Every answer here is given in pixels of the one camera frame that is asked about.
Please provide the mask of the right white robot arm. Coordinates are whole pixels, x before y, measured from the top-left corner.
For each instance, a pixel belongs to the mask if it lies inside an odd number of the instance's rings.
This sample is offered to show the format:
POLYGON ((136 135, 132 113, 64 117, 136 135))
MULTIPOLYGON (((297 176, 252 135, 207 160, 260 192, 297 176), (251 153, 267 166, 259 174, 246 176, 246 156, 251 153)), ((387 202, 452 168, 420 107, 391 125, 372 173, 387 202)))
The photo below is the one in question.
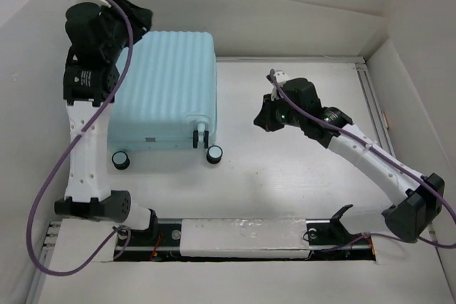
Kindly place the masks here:
POLYGON ((286 126, 339 155, 382 190, 390 203, 385 208, 354 209, 347 204, 333 216, 331 238, 347 242, 356 234, 389 231, 403 242, 415 243, 441 212, 445 183, 437 174, 425 176, 388 154, 344 112, 324 107, 315 95, 288 92, 264 95, 254 125, 267 132, 286 126))

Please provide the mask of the light blue suitcase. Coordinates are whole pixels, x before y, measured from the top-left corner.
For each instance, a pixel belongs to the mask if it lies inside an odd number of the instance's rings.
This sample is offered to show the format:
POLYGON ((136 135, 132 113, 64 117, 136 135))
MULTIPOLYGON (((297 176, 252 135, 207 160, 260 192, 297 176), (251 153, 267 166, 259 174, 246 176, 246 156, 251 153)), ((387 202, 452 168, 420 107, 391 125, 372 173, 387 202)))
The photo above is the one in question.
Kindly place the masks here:
POLYGON ((108 127, 111 162, 129 153, 198 149, 217 136, 217 64, 208 32, 149 31, 133 47, 108 127))

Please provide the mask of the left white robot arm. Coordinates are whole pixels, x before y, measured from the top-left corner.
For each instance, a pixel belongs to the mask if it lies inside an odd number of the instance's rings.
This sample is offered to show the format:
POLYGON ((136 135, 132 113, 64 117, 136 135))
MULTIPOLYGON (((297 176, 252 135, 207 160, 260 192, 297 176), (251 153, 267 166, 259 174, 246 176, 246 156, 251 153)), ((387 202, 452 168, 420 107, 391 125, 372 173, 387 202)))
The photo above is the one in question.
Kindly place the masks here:
POLYGON ((133 202, 127 190, 113 190, 108 181, 108 126, 115 93, 126 77, 116 63, 122 51, 129 67, 137 43, 152 26, 152 12, 128 0, 105 5, 82 2, 66 12, 71 41, 63 75, 63 99, 70 123, 70 172, 62 199, 54 204, 60 216, 112 221, 128 226, 143 244, 158 238, 157 215, 133 202))

